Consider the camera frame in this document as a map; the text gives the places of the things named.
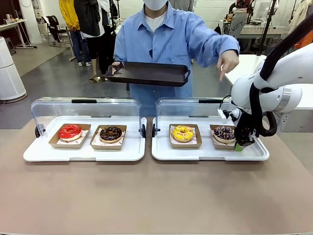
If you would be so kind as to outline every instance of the white face mask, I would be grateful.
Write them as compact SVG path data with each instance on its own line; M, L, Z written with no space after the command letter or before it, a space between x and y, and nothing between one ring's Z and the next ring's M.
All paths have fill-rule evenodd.
M146 6L153 11L160 10L167 2L167 0L143 0Z

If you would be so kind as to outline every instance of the red frosted donut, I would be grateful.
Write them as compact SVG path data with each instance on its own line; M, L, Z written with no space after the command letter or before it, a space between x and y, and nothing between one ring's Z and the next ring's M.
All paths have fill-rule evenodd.
M67 125L59 131L59 138L64 141L73 141L78 139L83 132L83 129L78 125Z

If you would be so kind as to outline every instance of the blue shirt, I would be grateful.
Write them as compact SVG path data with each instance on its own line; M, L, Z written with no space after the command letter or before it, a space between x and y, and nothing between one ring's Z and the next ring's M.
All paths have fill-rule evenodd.
M239 52L235 38L219 35L196 14L174 10L168 3L164 21L154 33L145 20L144 8L129 17L116 37L114 56L116 61L179 64L191 70L191 59L208 67L230 49ZM182 87L130 84L130 92L131 97L141 101L141 114L154 117L155 102L159 98L192 97L192 73Z

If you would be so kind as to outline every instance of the hand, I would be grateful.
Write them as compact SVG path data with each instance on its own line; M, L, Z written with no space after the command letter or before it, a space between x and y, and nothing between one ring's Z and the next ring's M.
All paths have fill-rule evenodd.
M217 69L220 71L220 81L224 78L225 73L229 73L239 64L239 57L234 50L224 51L217 62Z
M112 65L119 66L119 64L120 64L120 62L113 62ZM116 72L116 68L112 68L112 74L115 74L115 72Z

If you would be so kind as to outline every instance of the person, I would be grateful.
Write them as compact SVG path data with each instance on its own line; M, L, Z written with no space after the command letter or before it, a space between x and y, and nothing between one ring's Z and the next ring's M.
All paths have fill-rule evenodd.
M59 0L59 6L62 16L65 22L67 23L67 27L69 28L70 37L73 42L73 50L77 59L78 66L83 66L83 60L79 50L79 42L82 46L86 66L87 67L91 66L91 59L89 57L87 40L82 39L80 34L80 27L74 9L74 0Z
M174 10L168 0L143 2L142 10L126 19L116 37L114 66L123 61L148 62L186 65L191 70L190 60L194 58L203 67L217 63L222 79L238 65L239 44L235 38L209 29L192 12ZM130 84L130 93L141 101L141 114L153 117L159 98L192 97L192 75L182 87Z
M194 9L194 0L169 0L175 10L191 11Z
M105 33L105 26L109 25L108 12L110 12L109 0L74 0L74 8L81 26L81 34L87 39L92 63L92 78L97 76L97 56L101 74L105 75L109 59L110 38Z
M246 21L248 19L247 9L249 5L253 3L254 0L237 0L236 10L234 16L231 19L229 35L235 37L236 39L240 36Z

